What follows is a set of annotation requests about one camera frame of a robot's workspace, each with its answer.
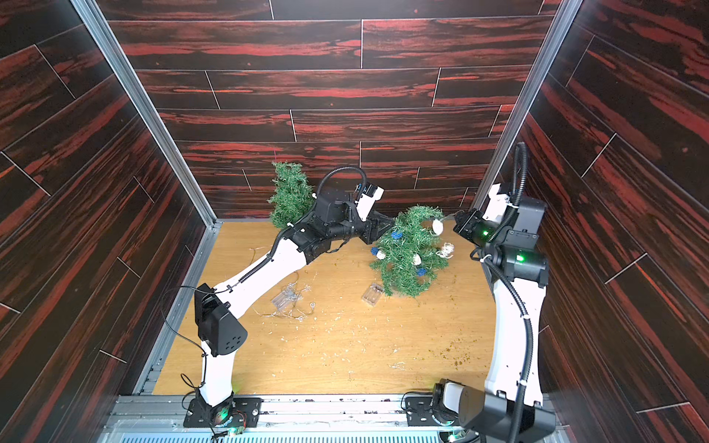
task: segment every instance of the fallen christmas tree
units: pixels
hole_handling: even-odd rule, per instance
[[[276,168],[276,193],[268,202],[274,206],[271,223],[283,229],[288,223],[295,223],[313,205],[313,187],[308,184],[308,177],[298,163],[274,163]]]
[[[434,218],[433,226],[423,222]],[[452,245],[439,248],[443,232],[443,213],[428,206],[414,206],[396,217],[391,228],[372,248],[377,260],[370,264],[381,272],[382,286],[387,296],[394,291],[410,297],[419,296],[436,279],[438,269],[448,266]]]

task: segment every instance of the dark red wood panel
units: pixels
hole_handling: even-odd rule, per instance
[[[204,71],[136,71],[156,108],[219,109]]]
[[[531,16],[539,0],[271,0],[276,20]]]
[[[165,280],[164,283],[162,283],[162,280],[157,282],[157,284],[164,284],[164,289],[175,288],[182,284],[185,274],[187,274],[187,269],[189,268],[190,263],[192,263],[192,255],[189,253],[184,243],[178,243],[178,253],[174,255],[170,263],[170,269],[172,271],[169,278]],[[152,301],[152,306],[154,306],[154,308],[148,313],[149,315],[139,319],[139,324],[144,325],[140,335],[137,337],[128,335],[127,337],[127,342],[131,343],[133,348],[129,349],[130,354],[125,357],[125,360],[128,361],[128,370],[121,381],[121,385],[118,387],[118,393],[122,396],[130,395],[138,383],[143,366],[145,365],[145,362],[152,351],[152,347],[155,344],[155,340],[157,339],[158,334],[160,334],[160,329],[164,324],[164,315],[167,315],[167,312],[169,311],[170,306],[172,306],[177,294],[176,291],[170,291],[169,293],[164,294],[163,297],[159,297],[159,293],[153,292],[153,294],[155,294],[152,297],[154,299]],[[199,358],[199,355],[200,354],[195,353],[196,358]]]
[[[675,284],[709,316],[709,211],[618,137],[584,181]]]
[[[547,214],[542,227],[548,222]],[[604,356],[599,353],[591,337],[579,323],[579,316],[584,314],[578,314],[573,303],[573,298],[578,297],[579,292],[573,288],[571,295],[565,293],[568,286],[559,284],[555,272],[552,268],[548,286],[550,292],[547,293],[549,299],[544,303],[542,315],[549,322],[559,351],[566,358],[569,368],[579,382],[579,393],[583,396],[566,397],[572,404],[571,409],[564,411],[564,419],[574,429],[579,443],[645,442],[642,427],[637,423],[637,414],[620,390]],[[552,394],[552,401],[556,399],[563,405],[564,400],[559,395]]]
[[[687,400],[709,420],[709,321],[650,257],[639,260],[609,285]]]
[[[709,4],[701,0],[587,1],[577,23],[709,93]]]
[[[263,183],[267,188],[275,189],[275,185],[271,180],[276,178],[275,171],[271,169],[250,169],[250,173],[254,173],[254,177],[263,177]],[[202,191],[241,191],[249,192],[252,190],[249,186],[249,181],[246,178],[244,169],[241,168],[192,168],[192,174],[197,180]]]
[[[114,259],[113,265],[0,433],[0,439],[8,442],[50,441],[90,373],[99,346],[137,283],[138,277]]]
[[[98,0],[106,20],[271,20],[268,0]]]
[[[135,237],[121,250],[119,257],[130,268],[143,275],[150,261],[167,236],[172,223],[184,204],[182,185],[173,180],[170,187],[155,201],[150,211],[141,213],[140,227]]]
[[[359,165],[357,142],[298,142],[274,145],[277,162],[296,162],[308,168]]]
[[[0,381],[10,386],[0,405],[3,425],[10,420],[11,411],[25,398],[124,245],[135,234],[141,213],[150,209],[147,194],[135,181],[117,194],[0,339]]]
[[[113,74],[84,25],[37,44],[75,97]]]
[[[637,419],[659,442],[709,442],[709,427],[692,405],[652,410],[638,414]]]
[[[54,194],[135,112],[116,76],[111,75],[5,153],[47,192]]]
[[[407,208],[415,205],[458,208],[466,193],[467,188],[385,191],[381,200],[376,202],[374,209]]]
[[[530,176],[551,211],[564,219],[590,268],[606,281],[644,250],[615,219],[571,165],[559,154],[531,116],[520,131],[530,150]]]
[[[567,33],[562,46],[559,48],[557,56],[554,58],[549,73],[554,76],[559,83],[566,85],[576,67],[581,61],[581,57],[586,54],[586,48],[591,42],[593,34],[573,23]]]
[[[593,39],[568,88],[694,198],[709,205],[709,99]]]
[[[551,17],[366,20],[362,67],[528,65]]]
[[[0,38],[0,42],[5,41],[9,40]],[[72,100],[71,93],[36,46],[0,60],[0,150],[61,111]]]
[[[416,188],[477,187],[482,181],[487,168],[487,164],[422,167],[418,170]]]
[[[0,8],[0,58],[80,24],[66,0],[5,0]]]
[[[188,203],[187,195],[184,192],[178,191],[177,196],[184,202],[182,208],[177,216],[171,213],[163,215],[165,217],[164,221],[167,222],[169,218],[172,218],[173,223],[101,346],[104,351],[127,360],[130,365],[130,372],[135,379],[137,379],[137,374],[143,369],[143,364],[145,363],[145,360],[136,361],[133,358],[135,353],[138,352],[138,347],[148,346],[147,352],[150,353],[152,342],[155,341],[155,337],[152,337],[151,342],[150,337],[144,337],[143,334],[150,322],[156,321],[152,320],[155,306],[161,299],[163,303],[171,303],[176,296],[176,291],[170,291],[169,293],[164,293],[164,291],[182,284],[182,279],[173,278],[173,274],[178,268],[184,248],[181,239],[192,224],[194,210],[191,203]],[[122,393],[130,395],[130,390]]]
[[[487,137],[497,106],[362,111],[293,111],[298,141]]]
[[[424,167],[489,163],[499,138],[362,142],[363,167]]]
[[[539,14],[553,16],[557,13],[561,4],[562,0],[544,0],[542,2],[542,7],[539,10]]]
[[[684,401],[685,398],[665,368],[627,321],[614,297],[585,260],[586,251],[576,246],[564,224],[556,214],[547,213],[540,228],[540,250],[547,255],[554,277],[550,279],[549,286],[558,289],[558,298],[553,299],[553,303],[545,303],[542,310],[549,309],[548,305],[553,304],[550,313],[561,313],[560,319],[547,317],[547,321],[552,330],[559,331],[559,334],[554,334],[555,337],[566,341],[567,344],[560,344],[592,407],[607,408],[608,403],[614,401],[613,396],[623,398],[622,404],[613,406],[601,415],[594,411],[596,418],[605,426],[609,421],[624,421],[626,411]],[[582,355],[582,360],[574,363],[570,357],[573,354]],[[597,386],[589,385],[589,380],[580,379],[585,371],[605,373],[602,378],[607,378],[607,381],[599,380]],[[613,387],[616,382],[615,394],[606,396],[606,393],[599,392],[603,391],[604,386]]]
[[[108,414],[116,405],[118,384],[128,370],[127,364],[96,353],[94,364],[51,442],[96,441],[108,421]]]
[[[579,175],[586,172],[615,133],[552,76],[542,83],[530,114]]]
[[[214,71],[222,109],[424,108],[438,69]]]
[[[136,69],[359,69],[360,21],[112,21]]]
[[[265,218],[273,210],[268,199],[273,191],[204,191],[209,204],[219,218]]]
[[[42,189],[0,154],[0,245],[47,198]]]
[[[514,108],[514,104],[500,106],[500,111],[497,114],[497,118],[495,118],[495,124],[490,130],[490,137],[499,137],[502,135],[502,131],[507,127],[507,122],[510,120]]]
[[[308,177],[308,182],[312,186],[317,186],[320,180],[330,171],[330,169],[310,169],[303,168],[303,173]],[[249,185],[254,191],[275,190],[273,179],[276,172],[271,169],[245,169]],[[384,189],[413,189],[416,183],[417,168],[364,168],[367,179]],[[362,181],[361,176],[356,172],[341,172],[328,180],[327,187],[335,186],[339,189],[354,191],[356,185]]]
[[[177,142],[187,165],[199,167],[268,167],[276,161],[276,146],[288,143]]]
[[[515,103],[531,66],[443,68],[433,106]]]
[[[24,310],[149,157],[152,136],[134,120],[0,250],[0,301]]]
[[[557,299],[556,287],[547,287],[546,302]],[[541,331],[539,340],[539,382],[542,392],[549,394],[563,425],[574,424],[589,441],[602,442],[603,430],[588,406],[578,380],[564,356],[564,351],[551,327]]]
[[[175,140],[293,142],[288,111],[158,110]]]

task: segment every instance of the metal vent grille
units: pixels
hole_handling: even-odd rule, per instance
[[[422,435],[421,433],[406,435],[405,432],[396,432],[392,435],[241,435],[238,437],[224,437],[223,443],[440,443],[435,432]],[[209,443],[210,437],[195,437],[191,435],[173,434],[132,434],[124,436],[121,443]]]

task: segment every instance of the wooden table surface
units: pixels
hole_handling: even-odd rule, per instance
[[[240,322],[249,332],[237,351],[233,388],[242,394],[403,393],[430,390],[440,378],[482,388],[492,358],[495,303],[480,263],[469,258],[473,244],[445,223],[444,241],[455,245],[450,266],[418,298],[382,296],[376,306],[362,301],[372,282],[374,259],[359,239],[317,260],[277,284]],[[225,223],[202,275],[218,284],[241,272],[271,247],[278,230],[270,223]],[[302,322],[264,317],[287,283],[306,284],[298,307],[315,312]],[[199,342],[191,306],[181,334]],[[155,394],[189,391],[180,373],[201,380],[199,350],[177,337]]]

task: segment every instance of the black mounting plate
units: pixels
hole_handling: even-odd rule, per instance
[[[256,427],[259,422],[259,416],[261,415],[261,399],[256,397],[234,398],[234,418],[227,427],[243,426],[243,417],[237,411],[241,411],[246,415],[246,427]],[[200,408],[197,399],[193,398],[192,401],[189,402],[189,408],[187,408],[187,414],[185,415],[182,427],[209,427],[208,417],[208,411]]]

